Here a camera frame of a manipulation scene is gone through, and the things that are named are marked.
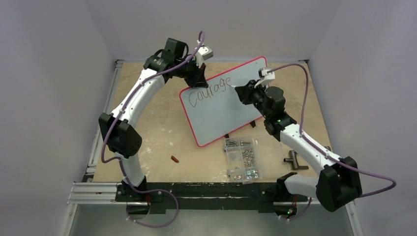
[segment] black mounting base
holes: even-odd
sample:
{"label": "black mounting base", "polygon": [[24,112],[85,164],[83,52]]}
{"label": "black mounting base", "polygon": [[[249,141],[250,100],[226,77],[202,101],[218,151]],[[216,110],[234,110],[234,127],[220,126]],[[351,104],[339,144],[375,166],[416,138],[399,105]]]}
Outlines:
{"label": "black mounting base", "polygon": [[[272,183],[147,183],[147,189],[171,191],[181,209],[199,210],[257,210],[259,213],[278,212],[276,202],[292,202],[294,196],[285,188],[284,180],[296,173],[288,174]],[[145,202],[145,194],[118,194],[117,202]],[[176,209],[174,199],[167,193],[150,194],[150,214],[164,214],[167,209]],[[305,196],[298,195],[299,202],[306,202]]]}

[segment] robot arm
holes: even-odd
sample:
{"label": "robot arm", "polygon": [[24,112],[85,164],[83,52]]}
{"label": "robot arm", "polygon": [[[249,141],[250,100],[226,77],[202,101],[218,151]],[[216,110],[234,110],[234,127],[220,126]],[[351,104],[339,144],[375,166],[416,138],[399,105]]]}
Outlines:
{"label": "robot arm", "polygon": [[319,175],[319,178],[296,173],[287,176],[284,181],[287,191],[316,198],[331,212],[359,197],[362,194],[359,174],[341,167],[329,160],[328,156],[354,168],[357,168],[356,162],[351,157],[341,158],[327,150],[300,129],[297,122],[285,112],[284,91],[278,87],[265,87],[274,79],[273,72],[268,74],[266,71],[269,69],[259,71],[260,80],[251,80],[245,86],[235,87],[240,101],[255,106],[265,118],[267,132],[293,148]]}
{"label": "robot arm", "polygon": [[204,77],[206,65],[203,61],[211,58],[213,52],[204,45],[199,48],[195,55],[195,60],[192,59],[178,69],[156,76],[143,83],[146,78],[182,63],[185,57],[189,56],[186,53],[185,57],[182,58],[185,48],[187,48],[188,53],[188,45],[186,43],[168,38],[165,48],[158,50],[146,60],[138,81],[125,99],[110,114],[102,113],[100,115],[99,126],[103,139],[105,139],[112,123],[118,119],[111,131],[107,145],[110,151],[114,152],[115,156],[120,159],[125,174],[132,185],[138,189],[141,189],[140,185],[142,183],[143,185],[146,184],[146,177],[142,172],[138,158],[142,137],[136,132],[135,127],[145,107],[173,76],[184,78],[186,83],[192,88],[208,86]]}

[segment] white wall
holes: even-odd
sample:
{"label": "white wall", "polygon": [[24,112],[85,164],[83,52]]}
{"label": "white wall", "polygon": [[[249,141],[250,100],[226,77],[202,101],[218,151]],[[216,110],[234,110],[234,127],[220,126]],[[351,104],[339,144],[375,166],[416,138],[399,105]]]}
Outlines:
{"label": "white wall", "polygon": [[[357,200],[366,235],[416,235],[417,1],[344,0],[310,61],[334,149],[398,186]],[[361,176],[364,192],[389,182]]]}
{"label": "white wall", "polygon": [[83,0],[1,1],[1,235],[58,235],[113,65]]}
{"label": "white wall", "polygon": [[86,0],[110,52],[145,60],[168,37],[196,45],[206,32],[214,60],[308,59],[341,0]]}

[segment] whiteboard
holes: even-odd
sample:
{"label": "whiteboard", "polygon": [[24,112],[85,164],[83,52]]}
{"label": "whiteboard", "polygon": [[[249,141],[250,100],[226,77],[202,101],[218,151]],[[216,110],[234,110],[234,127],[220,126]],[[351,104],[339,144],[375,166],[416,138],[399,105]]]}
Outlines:
{"label": "whiteboard", "polygon": [[252,105],[243,105],[233,86],[244,86],[259,79],[258,71],[267,66],[258,57],[207,79],[208,88],[185,88],[179,98],[194,138],[203,147],[261,117]]}

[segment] purple cable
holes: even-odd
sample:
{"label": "purple cable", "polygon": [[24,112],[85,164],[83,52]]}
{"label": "purple cable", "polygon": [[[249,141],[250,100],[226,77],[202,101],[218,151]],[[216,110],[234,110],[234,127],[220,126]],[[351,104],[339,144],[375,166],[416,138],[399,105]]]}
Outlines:
{"label": "purple cable", "polygon": [[302,109],[301,109],[301,121],[300,121],[300,126],[299,126],[299,132],[300,132],[300,134],[301,134],[302,138],[303,138],[303,139],[304,139],[304,140],[305,140],[308,144],[310,144],[310,145],[311,145],[311,146],[312,146],[315,150],[317,150],[318,152],[320,152],[321,154],[323,154],[324,156],[326,156],[326,158],[328,158],[329,160],[331,160],[331,161],[333,161],[333,162],[337,163],[337,164],[338,164],[338,165],[340,165],[340,166],[345,167],[346,169],[349,169],[349,170],[351,170],[351,171],[355,171],[355,172],[358,172],[358,173],[361,173],[361,174],[364,174],[364,175],[367,175],[367,176],[371,176],[371,177],[375,177],[375,178],[381,178],[381,179],[389,180],[389,181],[391,181],[391,182],[392,182],[392,184],[391,184],[390,186],[385,187],[385,188],[382,188],[382,189],[379,189],[379,190],[376,190],[376,191],[373,191],[373,192],[370,192],[370,193],[365,193],[365,194],[362,194],[362,195],[360,195],[360,196],[359,196],[360,198],[363,198],[363,197],[368,197],[368,196],[372,196],[372,195],[375,195],[375,194],[379,194],[379,193],[382,193],[382,192],[385,192],[385,191],[388,191],[388,190],[390,190],[390,189],[394,188],[394,187],[397,185],[397,182],[396,182],[393,178],[388,177],[388,176],[383,176],[383,175],[375,174],[375,173],[368,172],[368,171],[363,171],[363,170],[360,170],[360,169],[358,169],[358,168],[354,168],[354,167],[348,166],[348,165],[346,165],[346,164],[344,164],[344,163],[342,163],[342,162],[340,162],[340,161],[338,161],[338,160],[336,160],[336,159],[332,158],[331,156],[329,156],[329,155],[327,154],[327,152],[326,152],[326,151],[321,150],[321,149],[320,149],[317,145],[315,145],[315,144],[314,144],[311,140],[309,140],[309,139],[308,139],[308,138],[304,135],[304,133],[303,133],[303,131],[302,131],[302,125],[303,125],[303,123],[304,123],[305,103],[306,103],[306,101],[307,101],[307,93],[308,93],[308,73],[307,73],[307,70],[306,70],[306,69],[305,69],[305,67],[304,67],[304,66],[302,66],[301,64],[298,64],[298,63],[291,63],[291,64],[287,64],[287,65],[283,65],[283,66],[280,66],[280,67],[274,68],[274,69],[272,69],[272,70],[268,71],[268,73],[271,73],[271,72],[273,72],[273,71],[276,71],[276,70],[279,70],[279,69],[282,69],[282,68],[285,68],[285,67],[288,67],[288,66],[292,66],[292,65],[295,65],[295,66],[299,66],[299,67],[301,67],[301,68],[303,69],[304,73],[305,73],[305,79],[306,79],[306,82],[305,82],[304,100],[303,100],[303,102],[302,102]]}
{"label": "purple cable", "polygon": [[170,191],[167,191],[165,189],[152,189],[152,190],[147,190],[147,191],[139,191],[139,190],[137,190],[133,186],[132,182],[130,182],[129,177],[127,177],[126,172],[124,171],[124,168],[123,168],[123,165],[122,165],[121,161],[119,161],[119,164],[120,164],[120,169],[121,169],[121,172],[123,173],[124,179],[127,181],[127,184],[129,184],[129,186],[133,189],[133,191],[135,191],[137,193],[140,193],[140,194],[157,192],[157,191],[165,192],[165,193],[168,193],[169,195],[171,195],[171,197],[175,201],[175,204],[177,205],[177,210],[175,211],[174,217],[172,217],[172,219],[170,221],[168,221],[167,223],[164,223],[162,225],[149,225],[149,224],[146,224],[146,223],[142,223],[142,222],[136,221],[135,219],[133,219],[132,217],[130,217],[129,212],[128,212],[127,208],[126,208],[127,218],[130,221],[132,221],[133,223],[136,223],[136,224],[139,224],[139,225],[143,225],[143,226],[146,226],[146,227],[149,227],[149,228],[162,228],[162,227],[165,227],[165,226],[171,224],[177,218],[178,213],[179,213],[179,204],[178,204],[177,198]]}
{"label": "purple cable", "polygon": [[110,158],[110,159],[108,159],[108,160],[105,160],[104,159],[104,152],[106,151],[106,145],[107,145],[107,142],[108,142],[108,140],[109,140],[109,137],[110,137],[110,134],[112,133],[112,131],[113,131],[113,128],[115,127],[115,125],[116,125],[116,123],[117,123],[117,121],[120,119],[120,117],[121,117],[121,115],[123,114],[123,112],[124,112],[124,110],[126,109],[126,107],[127,107],[127,105],[129,104],[129,102],[130,102],[130,100],[132,100],[132,98],[135,96],[135,94],[137,93],[137,91],[142,87],[142,85],[143,84],[145,84],[146,82],[148,82],[149,80],[151,80],[151,79],[153,79],[153,78],[155,78],[155,77],[157,77],[157,76],[160,76],[160,75],[163,75],[163,74],[166,74],[166,73],[169,73],[169,72],[171,72],[171,71],[174,71],[174,70],[176,70],[176,69],[178,69],[178,68],[180,68],[181,66],[183,66],[183,65],[185,65],[186,63],[188,63],[195,55],[196,55],[196,53],[198,52],[198,50],[200,49],[200,47],[203,45],[203,42],[204,42],[204,37],[205,37],[205,33],[203,32],[203,31],[200,31],[200,33],[199,33],[199,35],[198,35],[198,39],[199,39],[199,41],[200,41],[200,43],[198,44],[198,46],[197,46],[197,48],[194,50],[194,52],[190,55],[190,56],[188,56],[183,62],[181,62],[180,64],[178,64],[178,65],[176,65],[176,66],[174,66],[174,67],[172,67],[172,68],[170,68],[170,69],[167,69],[167,70],[164,70],[164,71],[161,71],[161,72],[158,72],[158,73],[156,73],[156,74],[154,74],[154,75],[152,75],[152,76],[149,76],[148,78],[146,78],[146,79],[144,79],[143,81],[142,81],[142,83],[141,84],[139,84],[132,92],[131,92],[131,94],[128,96],[128,98],[126,99],[126,101],[125,101],[125,103],[123,104],[123,106],[121,107],[121,110],[119,111],[119,114],[115,117],[115,120],[113,121],[113,123],[110,125],[110,128],[109,128],[109,130],[107,131],[107,134],[106,134],[106,136],[104,137],[104,140],[103,140],[103,146],[101,147],[101,161],[103,162],[103,163],[108,163],[108,162],[110,162],[110,161],[113,161],[113,160],[119,160],[119,164],[120,164],[120,169],[121,169],[121,171],[122,171],[122,173],[123,173],[123,177],[125,178],[125,180],[127,181],[127,183],[129,184],[129,186],[133,189],[133,191],[135,191],[135,192],[137,192],[137,193],[140,193],[140,194],[145,194],[145,193],[151,193],[151,192],[157,192],[157,191],[161,191],[161,192],[165,192],[165,193],[168,193],[169,195],[171,195],[171,197],[173,197],[174,198],[174,201],[175,201],[175,204],[177,205],[177,210],[176,210],[176,212],[175,212],[175,215],[174,215],[174,217],[170,220],[170,221],[168,221],[167,223],[165,223],[165,224],[162,224],[162,225],[149,225],[149,224],[145,224],[145,223],[141,223],[141,222],[139,222],[139,221],[136,221],[136,220],[134,220],[134,219],[132,219],[129,215],[127,215],[128,216],[128,219],[129,220],[131,220],[132,222],[134,222],[134,223],[136,223],[136,224],[140,224],[140,225],[143,225],[143,226],[146,226],[146,227],[150,227],[150,228],[161,228],[161,227],[165,227],[165,226],[167,226],[167,225],[169,225],[169,224],[171,224],[176,218],[177,218],[177,216],[178,216],[178,212],[179,212],[179,204],[178,204],[178,200],[177,200],[177,198],[171,193],[171,192],[169,192],[169,191],[167,191],[167,190],[164,190],[164,189],[153,189],[153,190],[148,190],[148,191],[139,191],[139,190],[137,190],[133,185],[132,185],[132,183],[130,182],[130,180],[129,180],[129,178],[127,177],[127,175],[126,175],[126,173],[125,173],[125,171],[124,171],[124,168],[123,168],[123,165],[122,165],[122,163],[121,163],[121,158],[120,157],[118,157],[118,156],[115,156],[115,157],[112,157],[112,158]]}
{"label": "purple cable", "polygon": [[307,205],[305,206],[304,210],[302,210],[302,212],[300,212],[299,214],[297,214],[296,216],[294,216],[293,218],[290,218],[290,219],[288,219],[288,220],[289,220],[289,221],[297,220],[297,219],[298,219],[298,218],[300,218],[302,215],[304,215],[304,213],[307,211],[308,207],[309,207],[309,206],[310,206],[310,204],[311,204],[311,200],[312,200],[312,198],[310,198],[310,199],[308,200],[308,203],[307,203]]}

